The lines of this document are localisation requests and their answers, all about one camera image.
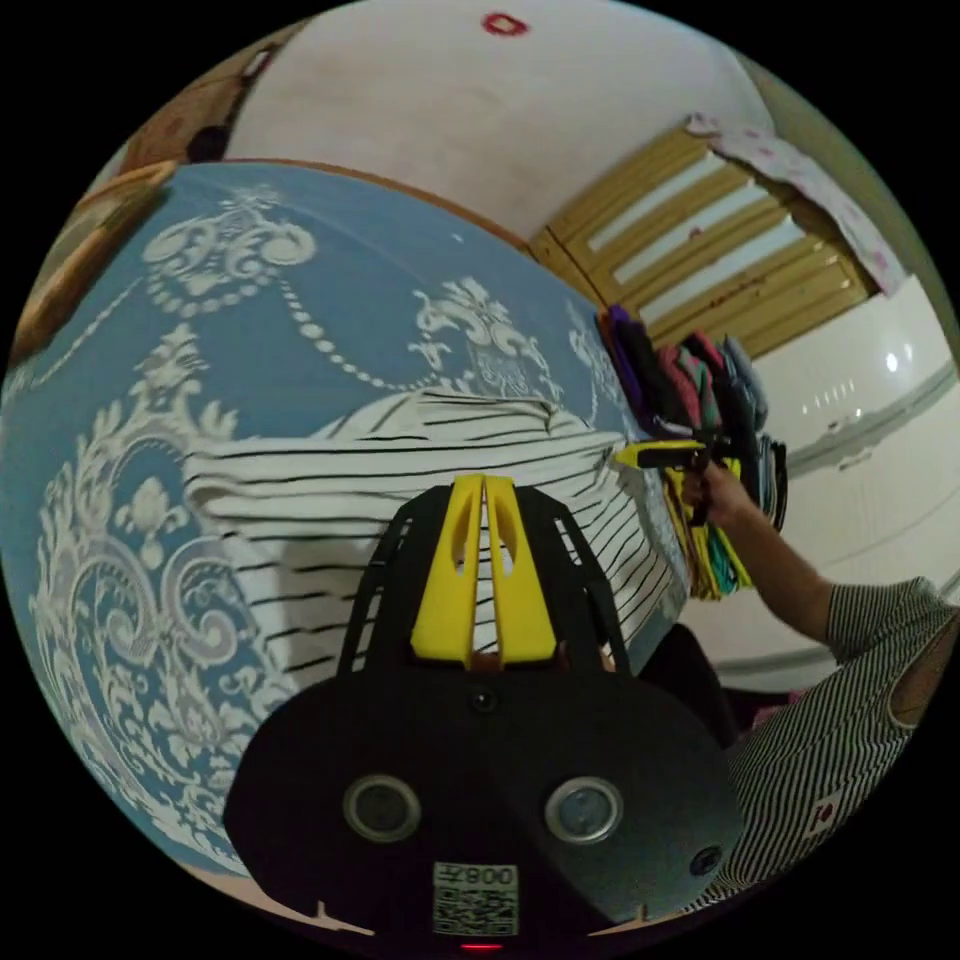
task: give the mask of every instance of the stack of clothing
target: stack of clothing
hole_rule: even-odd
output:
[[[597,317],[637,423],[648,440],[701,441],[734,471],[751,499],[779,530],[787,507],[786,447],[764,434],[769,412],[763,384],[735,337],[714,343],[701,332],[655,349],[642,321],[622,307]],[[687,556],[691,593],[719,600],[750,587],[722,531],[701,524],[681,499],[683,463],[663,468],[677,538]]]

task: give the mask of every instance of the qr code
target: qr code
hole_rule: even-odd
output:
[[[517,914],[516,890],[435,889],[434,933],[510,937],[517,932]]]

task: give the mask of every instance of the blue patterned fabric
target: blue patterned fabric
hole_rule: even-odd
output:
[[[245,872],[224,797],[291,693],[184,503],[184,451],[307,436],[428,385],[542,396],[634,437],[592,313],[406,195],[290,166],[188,167],[53,345],[7,379],[0,555],[17,626],[88,769],[161,849]],[[649,487],[650,534],[674,556]],[[647,659],[682,589],[632,656]]]

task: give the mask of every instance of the striped shirt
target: striped shirt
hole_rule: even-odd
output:
[[[510,476],[565,502],[632,637],[672,573],[638,520],[641,474],[610,464],[626,442],[538,401],[405,394],[307,439],[209,443],[186,458],[185,492],[223,538],[279,668],[302,688],[336,672],[360,576],[386,524],[404,502],[462,473]],[[486,535],[481,546],[474,646],[492,650]],[[731,751],[744,832],[688,912],[787,870],[859,808],[911,735],[891,712],[892,693],[956,614],[924,580],[834,588],[827,641],[840,669]]]
[[[335,674],[360,577],[397,510],[464,473],[509,476],[565,503],[633,637],[673,574],[639,518],[642,475],[611,463],[626,442],[536,400],[423,392],[387,397],[306,439],[198,447],[184,485],[222,538],[274,662],[300,689]],[[474,647],[485,652],[497,642],[492,601],[484,516]],[[375,600],[354,669],[376,609]]]
[[[744,832],[690,911],[783,873],[857,811],[914,729],[894,717],[894,690],[958,613],[924,579],[833,588],[826,640],[839,669],[731,752]]]

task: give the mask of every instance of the red mark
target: red mark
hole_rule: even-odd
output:
[[[488,13],[483,18],[483,29],[495,37],[522,37],[530,28],[509,13]]]

